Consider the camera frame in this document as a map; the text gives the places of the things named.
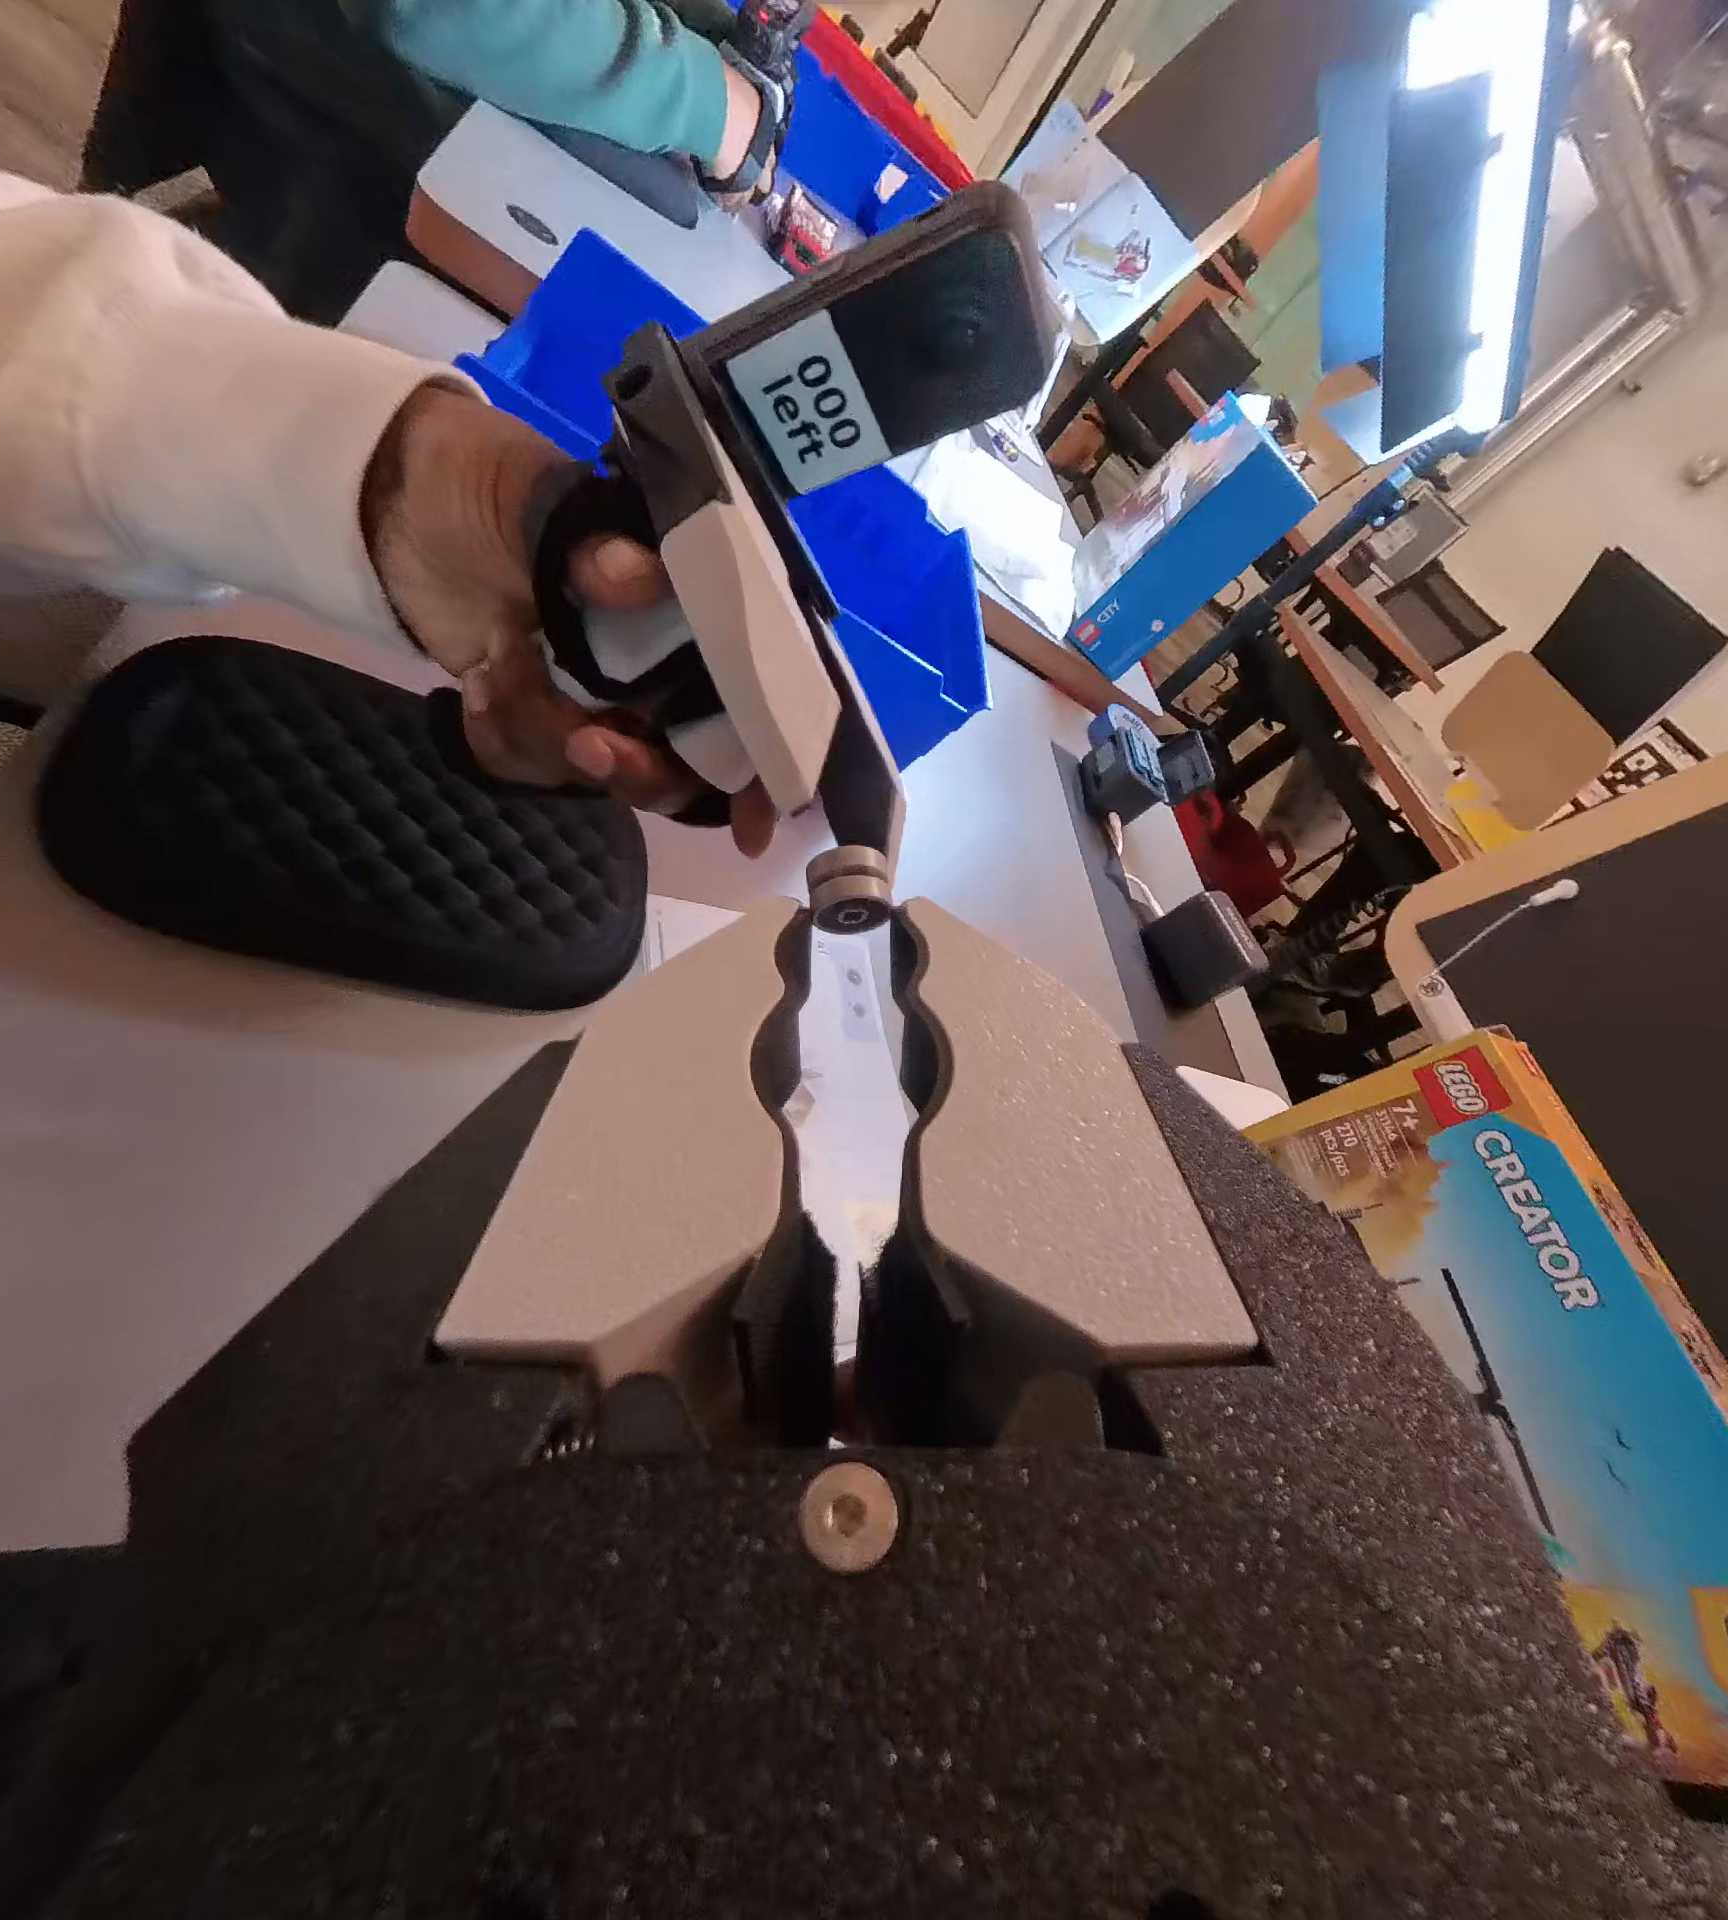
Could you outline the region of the black cube device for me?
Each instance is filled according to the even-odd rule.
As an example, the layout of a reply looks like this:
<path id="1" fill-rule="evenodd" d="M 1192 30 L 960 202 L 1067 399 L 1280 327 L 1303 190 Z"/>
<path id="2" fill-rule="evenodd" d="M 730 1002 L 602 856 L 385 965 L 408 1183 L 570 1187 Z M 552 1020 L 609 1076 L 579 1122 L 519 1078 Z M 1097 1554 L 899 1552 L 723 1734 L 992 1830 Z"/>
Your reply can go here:
<path id="1" fill-rule="evenodd" d="M 1222 995 L 1249 993 L 1268 979 L 1259 937 L 1233 898 L 1217 890 L 1183 900 L 1140 930 L 1141 948 L 1162 1002 L 1196 1011 Z"/>

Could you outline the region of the wooden background table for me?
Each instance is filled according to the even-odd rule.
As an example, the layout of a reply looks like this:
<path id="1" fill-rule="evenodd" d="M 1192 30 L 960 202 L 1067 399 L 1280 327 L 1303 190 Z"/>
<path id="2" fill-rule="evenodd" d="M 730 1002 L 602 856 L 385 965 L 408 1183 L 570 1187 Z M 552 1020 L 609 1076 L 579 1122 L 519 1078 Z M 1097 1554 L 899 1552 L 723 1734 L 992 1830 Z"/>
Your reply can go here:
<path id="1" fill-rule="evenodd" d="M 1363 638 L 1372 638 L 1347 605 L 1324 587 L 1308 598 L 1321 601 L 1326 612 L 1342 612 L 1347 629 L 1359 628 Z M 1407 714 L 1403 705 L 1384 693 L 1372 668 L 1347 656 L 1328 629 L 1308 621 L 1303 606 L 1284 621 L 1277 633 L 1284 654 L 1312 684 L 1312 698 L 1324 712 L 1315 723 L 1298 721 L 1298 728 L 1315 733 L 1312 752 L 1324 763 L 1326 779 L 1338 796 L 1366 789 L 1407 823 L 1407 832 L 1428 849 L 1437 872 L 1475 860 L 1481 844 L 1459 823 L 1451 796 L 1451 788 L 1458 781 L 1456 763 Z M 1375 638 L 1372 643 L 1377 656 L 1389 659 L 1407 673 Z"/>

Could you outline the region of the clear plastic bags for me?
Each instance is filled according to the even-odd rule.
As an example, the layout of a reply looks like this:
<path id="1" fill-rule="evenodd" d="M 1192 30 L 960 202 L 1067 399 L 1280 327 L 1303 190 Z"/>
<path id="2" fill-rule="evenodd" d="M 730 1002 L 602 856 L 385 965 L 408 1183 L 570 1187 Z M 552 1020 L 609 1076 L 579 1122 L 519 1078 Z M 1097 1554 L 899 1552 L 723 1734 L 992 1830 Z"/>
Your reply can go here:
<path id="1" fill-rule="evenodd" d="M 987 582 L 1055 642 L 1076 617 L 1076 541 L 1062 492 L 1025 457 L 1011 459 L 983 432 L 960 432 L 900 462 L 929 517 L 967 538 Z"/>

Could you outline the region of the blue plastic bin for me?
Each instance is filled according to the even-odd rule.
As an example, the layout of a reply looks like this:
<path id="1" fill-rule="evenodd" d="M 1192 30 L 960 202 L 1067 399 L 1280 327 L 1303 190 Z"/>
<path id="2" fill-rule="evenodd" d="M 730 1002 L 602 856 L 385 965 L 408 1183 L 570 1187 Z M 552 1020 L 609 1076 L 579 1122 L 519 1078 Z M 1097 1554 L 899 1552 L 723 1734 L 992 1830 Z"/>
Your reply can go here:
<path id="1" fill-rule="evenodd" d="M 946 183 L 851 98 L 811 46 L 797 49 L 795 68 L 783 176 L 865 236 L 946 202 Z"/>
<path id="2" fill-rule="evenodd" d="M 605 376 L 644 322 L 686 339 L 705 318 L 610 239 L 581 228 L 515 322 L 456 367 L 494 408 L 602 468 L 612 439 Z M 788 506 L 835 598 L 835 635 L 907 770 L 992 707 L 967 536 L 944 529 L 893 468 L 862 471 Z"/>

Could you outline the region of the large lego set box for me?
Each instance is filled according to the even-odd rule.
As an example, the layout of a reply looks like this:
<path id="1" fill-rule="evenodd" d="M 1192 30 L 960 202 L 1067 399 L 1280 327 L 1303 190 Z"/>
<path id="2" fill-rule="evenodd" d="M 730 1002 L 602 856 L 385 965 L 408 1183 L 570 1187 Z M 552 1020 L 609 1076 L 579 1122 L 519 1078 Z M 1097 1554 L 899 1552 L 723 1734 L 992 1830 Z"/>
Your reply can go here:
<path id="1" fill-rule="evenodd" d="M 1728 1792 L 1728 1363 L 1532 1050 L 1466 1032 L 1247 1136 L 1466 1389 L 1628 1741 Z"/>

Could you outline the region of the red fabric item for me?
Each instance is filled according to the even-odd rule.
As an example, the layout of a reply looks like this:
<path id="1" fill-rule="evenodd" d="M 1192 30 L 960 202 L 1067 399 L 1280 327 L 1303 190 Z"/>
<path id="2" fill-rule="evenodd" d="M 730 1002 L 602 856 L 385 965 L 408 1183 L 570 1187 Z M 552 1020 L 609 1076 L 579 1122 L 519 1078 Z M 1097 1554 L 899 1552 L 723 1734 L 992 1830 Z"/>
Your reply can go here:
<path id="1" fill-rule="evenodd" d="M 1213 789 L 1203 789 L 1173 807 L 1173 816 L 1208 891 L 1222 893 L 1245 919 L 1257 919 L 1289 898 L 1287 876 L 1296 863 L 1294 847 L 1282 832 L 1254 826 Z"/>

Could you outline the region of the silver air duct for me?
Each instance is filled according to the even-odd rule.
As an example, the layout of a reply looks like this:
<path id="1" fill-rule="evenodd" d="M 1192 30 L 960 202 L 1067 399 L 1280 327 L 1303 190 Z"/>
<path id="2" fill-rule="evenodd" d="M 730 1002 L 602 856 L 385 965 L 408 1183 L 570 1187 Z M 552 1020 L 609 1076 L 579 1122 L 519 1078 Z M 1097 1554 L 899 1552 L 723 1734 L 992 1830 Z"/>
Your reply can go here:
<path id="1" fill-rule="evenodd" d="M 1577 3 L 1565 137 L 1595 204 L 1597 239 L 1623 304 L 1540 373 L 1516 420 L 1451 485 L 1472 515 L 1535 454 L 1702 322 L 1728 246 L 1728 3 Z"/>

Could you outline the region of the black chair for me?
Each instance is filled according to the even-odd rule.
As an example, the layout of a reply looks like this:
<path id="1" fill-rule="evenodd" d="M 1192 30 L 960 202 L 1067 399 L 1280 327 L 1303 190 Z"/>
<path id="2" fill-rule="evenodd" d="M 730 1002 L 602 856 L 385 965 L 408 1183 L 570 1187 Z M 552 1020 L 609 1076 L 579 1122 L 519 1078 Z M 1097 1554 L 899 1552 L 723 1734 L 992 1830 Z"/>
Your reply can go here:
<path id="1" fill-rule="evenodd" d="M 1693 603 L 1632 552 L 1607 547 L 1532 656 L 1623 747 L 1727 649 L 1728 638 Z"/>

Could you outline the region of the small blue lego box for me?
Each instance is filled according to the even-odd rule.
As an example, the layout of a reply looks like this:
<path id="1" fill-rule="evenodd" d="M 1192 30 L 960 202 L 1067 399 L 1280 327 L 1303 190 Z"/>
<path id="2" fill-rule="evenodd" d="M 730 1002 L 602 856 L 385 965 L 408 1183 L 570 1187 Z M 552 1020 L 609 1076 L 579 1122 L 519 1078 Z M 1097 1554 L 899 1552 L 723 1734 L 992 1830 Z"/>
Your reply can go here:
<path id="1" fill-rule="evenodd" d="M 1268 415 L 1254 394 L 1213 403 L 1078 543 L 1066 640 L 1108 677 L 1148 656 L 1315 506 Z"/>

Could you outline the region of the black wrist rest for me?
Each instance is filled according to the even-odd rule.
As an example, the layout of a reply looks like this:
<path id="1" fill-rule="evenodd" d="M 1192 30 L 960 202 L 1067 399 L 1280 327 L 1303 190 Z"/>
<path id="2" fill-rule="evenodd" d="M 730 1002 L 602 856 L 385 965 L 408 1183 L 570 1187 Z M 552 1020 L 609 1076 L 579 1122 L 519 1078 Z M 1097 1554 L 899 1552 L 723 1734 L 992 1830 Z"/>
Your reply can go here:
<path id="1" fill-rule="evenodd" d="M 493 781 L 454 689 L 252 638 L 171 638 L 101 677 L 43 768 L 36 837 L 139 930 L 493 1009 L 602 1000 L 649 916 L 628 805 Z"/>

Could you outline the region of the led light panel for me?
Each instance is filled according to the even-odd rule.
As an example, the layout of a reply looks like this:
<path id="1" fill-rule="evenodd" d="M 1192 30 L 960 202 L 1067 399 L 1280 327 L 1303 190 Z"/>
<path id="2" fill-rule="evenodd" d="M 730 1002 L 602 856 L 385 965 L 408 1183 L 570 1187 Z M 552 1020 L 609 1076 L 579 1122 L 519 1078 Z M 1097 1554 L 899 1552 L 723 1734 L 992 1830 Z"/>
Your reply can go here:
<path id="1" fill-rule="evenodd" d="M 1574 5 L 1363 3 L 1315 83 L 1319 417 L 1363 464 L 1521 408 Z"/>

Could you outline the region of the battery charger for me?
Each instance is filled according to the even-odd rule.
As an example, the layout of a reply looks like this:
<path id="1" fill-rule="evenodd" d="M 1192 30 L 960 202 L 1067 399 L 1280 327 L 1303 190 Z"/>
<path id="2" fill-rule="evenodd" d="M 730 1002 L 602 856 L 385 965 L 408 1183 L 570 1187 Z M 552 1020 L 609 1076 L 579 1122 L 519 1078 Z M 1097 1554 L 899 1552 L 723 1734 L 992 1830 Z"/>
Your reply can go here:
<path id="1" fill-rule="evenodd" d="M 1092 714 L 1087 742 L 1078 789 L 1101 826 L 1136 823 L 1159 805 L 1178 809 L 1217 781 L 1217 752 L 1203 730 L 1161 733 L 1122 703 Z"/>

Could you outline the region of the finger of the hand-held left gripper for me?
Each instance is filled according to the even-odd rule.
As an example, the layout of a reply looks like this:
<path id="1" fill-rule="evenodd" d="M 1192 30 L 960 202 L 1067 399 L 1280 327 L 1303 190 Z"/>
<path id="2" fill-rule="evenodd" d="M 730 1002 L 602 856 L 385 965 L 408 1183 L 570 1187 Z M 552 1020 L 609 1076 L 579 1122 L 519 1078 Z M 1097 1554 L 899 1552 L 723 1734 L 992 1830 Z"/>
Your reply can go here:
<path id="1" fill-rule="evenodd" d="M 786 520 L 786 570 L 837 693 L 837 723 L 818 795 L 839 847 L 871 849 L 899 865 L 904 789 L 897 763 L 837 631 L 837 601 L 800 531 Z"/>
<path id="2" fill-rule="evenodd" d="M 841 703 L 769 527 L 746 497 L 714 499 L 660 559 L 756 784 L 783 814 L 816 802 Z"/>

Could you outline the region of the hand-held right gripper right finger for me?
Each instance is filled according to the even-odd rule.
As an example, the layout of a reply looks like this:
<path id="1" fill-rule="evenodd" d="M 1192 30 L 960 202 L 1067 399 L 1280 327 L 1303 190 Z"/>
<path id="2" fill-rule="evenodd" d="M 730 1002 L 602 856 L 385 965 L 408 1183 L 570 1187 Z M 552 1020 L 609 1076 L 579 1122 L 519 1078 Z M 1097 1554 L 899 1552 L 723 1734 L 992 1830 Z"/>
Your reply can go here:
<path id="1" fill-rule="evenodd" d="M 1145 1373 L 1259 1331 L 1117 1032 L 946 909 L 892 921 L 913 1118 L 862 1282 L 860 1412 L 900 1449 L 1159 1449 Z"/>

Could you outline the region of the black board panel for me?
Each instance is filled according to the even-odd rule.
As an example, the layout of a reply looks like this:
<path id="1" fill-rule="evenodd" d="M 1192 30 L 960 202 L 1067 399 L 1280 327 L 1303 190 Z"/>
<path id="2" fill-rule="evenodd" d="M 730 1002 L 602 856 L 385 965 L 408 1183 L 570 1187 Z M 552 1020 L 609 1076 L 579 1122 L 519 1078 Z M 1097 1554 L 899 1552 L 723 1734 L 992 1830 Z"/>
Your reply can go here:
<path id="1" fill-rule="evenodd" d="M 1495 914 L 1574 876 L 1419 983 Z M 1428 1032 L 1532 1048 L 1728 1363 L 1728 751 L 1407 895 L 1384 955 Z"/>

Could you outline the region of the clear acrylic stand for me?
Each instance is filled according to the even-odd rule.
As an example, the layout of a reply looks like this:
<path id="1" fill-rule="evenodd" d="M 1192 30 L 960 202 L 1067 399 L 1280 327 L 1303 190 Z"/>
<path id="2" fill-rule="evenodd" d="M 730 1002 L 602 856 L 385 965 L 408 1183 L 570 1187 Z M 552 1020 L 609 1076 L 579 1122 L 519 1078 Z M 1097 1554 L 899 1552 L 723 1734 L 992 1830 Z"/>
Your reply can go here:
<path id="1" fill-rule="evenodd" d="M 1025 204 L 1078 348 L 1113 343 L 1206 257 L 1203 239 L 1171 218 L 1069 102 L 1046 111 L 1002 179 Z"/>

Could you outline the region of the person's left forearm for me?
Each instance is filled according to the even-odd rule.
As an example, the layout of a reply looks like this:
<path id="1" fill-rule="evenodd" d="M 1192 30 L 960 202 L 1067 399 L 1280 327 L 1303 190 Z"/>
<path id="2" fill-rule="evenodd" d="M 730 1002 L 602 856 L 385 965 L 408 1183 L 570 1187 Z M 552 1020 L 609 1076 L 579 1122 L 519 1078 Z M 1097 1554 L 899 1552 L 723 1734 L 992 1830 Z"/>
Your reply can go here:
<path id="1" fill-rule="evenodd" d="M 155 211 L 0 170 L 0 591 L 243 591 L 391 635 L 361 494 L 422 390 L 482 401 Z"/>

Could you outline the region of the open instruction booklet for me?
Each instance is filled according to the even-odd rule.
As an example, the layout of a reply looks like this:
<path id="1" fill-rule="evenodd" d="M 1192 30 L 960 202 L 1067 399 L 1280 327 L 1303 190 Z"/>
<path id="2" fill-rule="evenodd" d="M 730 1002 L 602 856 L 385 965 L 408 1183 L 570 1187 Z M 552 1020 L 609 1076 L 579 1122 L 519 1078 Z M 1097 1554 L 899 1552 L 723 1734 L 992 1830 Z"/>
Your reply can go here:
<path id="1" fill-rule="evenodd" d="M 762 1136 L 755 1094 L 732 1088 L 733 1057 L 688 1028 L 689 1018 L 730 1011 L 753 1039 L 758 951 L 723 935 L 726 909 L 651 895 L 646 969 L 593 1023 L 589 1039 L 619 1041 L 637 1069 L 616 1120 L 637 1164 L 626 1199 L 624 1261 L 649 1254 L 647 1315 L 619 1341 L 616 1361 L 647 1361 L 674 1377 L 718 1371 L 737 1275 L 770 1234 L 779 1192 L 779 1145 Z M 783 1102 L 797 1139 L 804 1213 L 835 1255 L 835 1357 L 856 1352 L 862 1280 L 899 1213 L 907 1102 L 879 1018 L 872 948 L 865 939 L 811 937 L 809 995 L 797 1011 L 800 1088 Z"/>

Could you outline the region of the black metal pole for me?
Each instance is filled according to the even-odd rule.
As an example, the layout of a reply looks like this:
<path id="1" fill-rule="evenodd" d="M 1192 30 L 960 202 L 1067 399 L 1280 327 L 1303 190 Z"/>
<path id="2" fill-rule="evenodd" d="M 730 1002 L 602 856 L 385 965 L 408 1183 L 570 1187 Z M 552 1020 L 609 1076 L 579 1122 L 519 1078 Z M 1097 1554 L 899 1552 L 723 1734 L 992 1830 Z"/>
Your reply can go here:
<path id="1" fill-rule="evenodd" d="M 1234 656 L 1245 645 L 1270 638 L 1284 621 L 1303 606 L 1303 601 L 1324 587 L 1340 599 L 1350 617 L 1377 640 L 1387 656 L 1396 659 L 1407 673 L 1438 691 L 1442 677 L 1435 666 L 1412 645 L 1412 642 L 1377 608 L 1366 601 L 1336 568 L 1336 559 L 1356 543 L 1363 531 L 1380 529 L 1400 515 L 1410 503 L 1414 483 L 1433 480 L 1437 471 L 1449 461 L 1461 461 L 1482 446 L 1482 436 L 1466 429 L 1444 429 L 1428 438 L 1421 445 L 1398 457 L 1391 471 L 1370 483 L 1336 519 L 1314 540 L 1303 531 L 1287 536 L 1294 550 L 1289 566 L 1266 582 L 1259 592 L 1250 596 L 1238 612 L 1231 617 L 1213 638 L 1206 638 L 1190 656 L 1159 684 L 1157 698 L 1162 708 L 1169 708 L 1185 691 L 1208 672 L 1220 659 Z"/>

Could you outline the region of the person's left hand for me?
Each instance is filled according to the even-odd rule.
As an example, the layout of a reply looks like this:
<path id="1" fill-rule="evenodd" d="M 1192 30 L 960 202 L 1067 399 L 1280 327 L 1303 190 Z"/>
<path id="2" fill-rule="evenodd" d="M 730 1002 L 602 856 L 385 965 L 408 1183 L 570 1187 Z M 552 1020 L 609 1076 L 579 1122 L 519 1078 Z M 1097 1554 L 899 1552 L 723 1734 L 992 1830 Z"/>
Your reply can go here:
<path id="1" fill-rule="evenodd" d="M 357 483 L 370 585 L 322 591 L 322 617 L 399 635 L 456 682 L 470 756 L 498 781 L 588 788 L 679 817 L 705 781 L 647 724 L 558 691 L 537 643 L 535 508 L 566 461 L 436 364 L 371 352 L 403 385 Z"/>

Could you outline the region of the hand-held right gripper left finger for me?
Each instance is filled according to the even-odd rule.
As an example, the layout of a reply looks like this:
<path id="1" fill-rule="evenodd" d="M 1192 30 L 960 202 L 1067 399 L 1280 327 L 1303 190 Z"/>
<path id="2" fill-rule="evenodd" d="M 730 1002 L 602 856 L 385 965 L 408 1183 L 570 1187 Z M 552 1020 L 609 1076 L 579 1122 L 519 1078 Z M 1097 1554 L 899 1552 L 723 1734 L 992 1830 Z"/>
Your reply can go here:
<path id="1" fill-rule="evenodd" d="M 809 1440 L 809 1222 L 783 1106 L 809 918 L 769 897 L 589 1016 L 436 1324 L 452 1361 L 674 1384 L 709 1436 Z"/>

